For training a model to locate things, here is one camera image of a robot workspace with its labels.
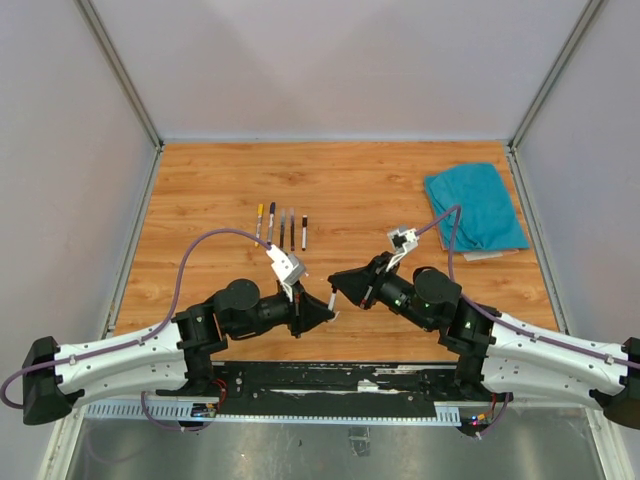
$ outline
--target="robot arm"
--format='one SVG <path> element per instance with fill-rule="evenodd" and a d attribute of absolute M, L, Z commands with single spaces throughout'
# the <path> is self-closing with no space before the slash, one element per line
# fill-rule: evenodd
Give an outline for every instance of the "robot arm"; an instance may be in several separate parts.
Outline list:
<path fill-rule="evenodd" d="M 328 280 L 354 305 L 381 302 L 460 355 L 456 382 L 483 392 L 549 397 L 602 408 L 621 425 L 640 429 L 640 342 L 624 345 L 582 340 L 480 307 L 462 287 L 434 268 L 419 268 L 413 282 L 397 275 L 399 261 L 417 245 L 415 231 L 389 234 L 395 253 L 384 252 L 362 268 Z"/>
<path fill-rule="evenodd" d="M 246 279 L 231 282 L 204 302 L 176 314 L 157 335 L 142 341 L 158 325 L 96 342 L 61 345 L 52 337 L 36 340 L 23 367 L 71 358 L 69 363 L 23 376 L 23 421 L 37 425 L 62 418 L 93 401 L 123 394 L 155 391 L 166 395 L 203 395 L 215 380 L 210 355 L 227 348 L 227 337 L 243 340 L 287 325 L 299 337 L 333 318 L 327 305 L 305 292 L 299 279 L 304 265 L 276 247 L 268 252 L 280 280 L 280 291 L 260 297 Z M 108 355 L 86 354 L 137 345 Z"/>

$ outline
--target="pen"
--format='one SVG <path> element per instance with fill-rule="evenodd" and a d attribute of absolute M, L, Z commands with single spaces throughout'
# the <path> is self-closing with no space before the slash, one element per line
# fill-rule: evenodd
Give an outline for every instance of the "pen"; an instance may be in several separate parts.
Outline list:
<path fill-rule="evenodd" d="M 273 240 L 273 217 L 276 215 L 276 202 L 271 202 L 269 207 L 269 230 L 267 231 L 267 243 L 271 245 Z"/>
<path fill-rule="evenodd" d="M 293 212 L 293 207 L 291 207 L 291 251 L 295 251 L 296 249 L 296 218 Z"/>
<path fill-rule="evenodd" d="M 287 211 L 282 209 L 282 216 L 280 217 L 280 248 L 284 248 L 284 224 L 287 221 Z"/>
<path fill-rule="evenodd" d="M 262 212 L 264 211 L 264 205 L 258 205 L 258 225 L 256 226 L 256 237 L 260 238 L 260 230 L 262 229 Z"/>
<path fill-rule="evenodd" d="M 307 216 L 302 216 L 302 251 L 307 249 Z"/>

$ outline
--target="wooden surface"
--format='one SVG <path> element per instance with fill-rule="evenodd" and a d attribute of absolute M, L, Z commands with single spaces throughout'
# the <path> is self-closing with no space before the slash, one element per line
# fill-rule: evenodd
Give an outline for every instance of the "wooden surface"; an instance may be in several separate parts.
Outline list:
<path fill-rule="evenodd" d="M 425 175 L 467 162 L 496 165 L 520 221 L 522 213 L 499 143 L 287 143 L 168 145 L 142 230 L 116 332 L 160 321 L 168 309 L 177 265 L 189 243 L 207 230 L 235 227 L 255 233 L 258 203 L 295 207 L 296 253 L 307 266 L 307 291 L 328 301 L 333 272 L 366 265 L 388 250 L 387 231 L 421 227 L 432 218 Z M 309 245 L 299 250 L 301 218 L 309 216 Z M 285 247 L 289 246 L 287 233 Z M 236 235 L 209 238 L 191 255 L 178 311 L 199 303 L 236 278 L 275 293 L 275 276 L 262 248 Z M 411 278 L 418 266 L 446 271 L 435 232 L 402 262 Z M 546 328 L 556 328 L 533 250 L 477 262 L 455 260 L 456 280 L 477 302 Z M 456 357 L 409 321 L 376 305 L 362 311 L 338 295 L 337 321 L 301 339 L 286 327 L 251 340 L 229 342 L 220 360 L 443 361 Z"/>

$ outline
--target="folded cloth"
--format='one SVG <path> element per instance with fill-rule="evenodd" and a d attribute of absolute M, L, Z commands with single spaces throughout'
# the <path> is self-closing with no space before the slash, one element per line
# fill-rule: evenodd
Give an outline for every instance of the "folded cloth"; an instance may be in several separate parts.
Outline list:
<path fill-rule="evenodd" d="M 509 192 L 490 163 L 460 165 L 425 177 L 424 183 L 436 216 L 453 205 L 462 206 L 454 251 L 529 248 Z M 454 219 L 451 214 L 438 225 L 447 248 Z"/>

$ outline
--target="white wall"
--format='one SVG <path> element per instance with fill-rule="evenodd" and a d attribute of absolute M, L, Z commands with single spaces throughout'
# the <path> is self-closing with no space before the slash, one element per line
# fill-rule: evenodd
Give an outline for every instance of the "white wall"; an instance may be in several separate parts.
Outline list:
<path fill-rule="evenodd" d="M 73 2 L 2 2 L 2 380 L 36 338 L 96 338 L 152 153 Z M 0 477 L 34 478 L 51 427 L 0 425 Z"/>
<path fill-rule="evenodd" d="M 570 330 L 603 341 L 640 337 L 639 24 L 637 0 L 607 4 L 521 148 Z"/>
<path fill-rule="evenodd" d="M 165 138 L 507 139 L 585 0 L 94 0 Z"/>

